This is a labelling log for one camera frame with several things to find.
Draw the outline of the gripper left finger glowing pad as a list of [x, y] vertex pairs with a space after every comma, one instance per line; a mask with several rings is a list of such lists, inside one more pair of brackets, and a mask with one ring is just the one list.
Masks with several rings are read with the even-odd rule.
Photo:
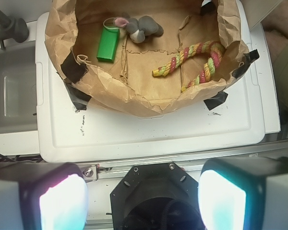
[[87, 214], [76, 164], [0, 162], [0, 230], [82, 230]]

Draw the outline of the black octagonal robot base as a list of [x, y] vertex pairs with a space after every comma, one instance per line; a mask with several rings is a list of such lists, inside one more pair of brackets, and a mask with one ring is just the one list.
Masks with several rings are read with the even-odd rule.
[[110, 193], [115, 230], [204, 230], [198, 182], [173, 162], [133, 166]]

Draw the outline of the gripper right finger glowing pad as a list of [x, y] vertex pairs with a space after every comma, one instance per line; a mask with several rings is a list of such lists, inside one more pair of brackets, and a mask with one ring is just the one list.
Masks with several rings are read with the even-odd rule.
[[207, 160], [198, 203], [208, 230], [288, 230], [288, 157]]

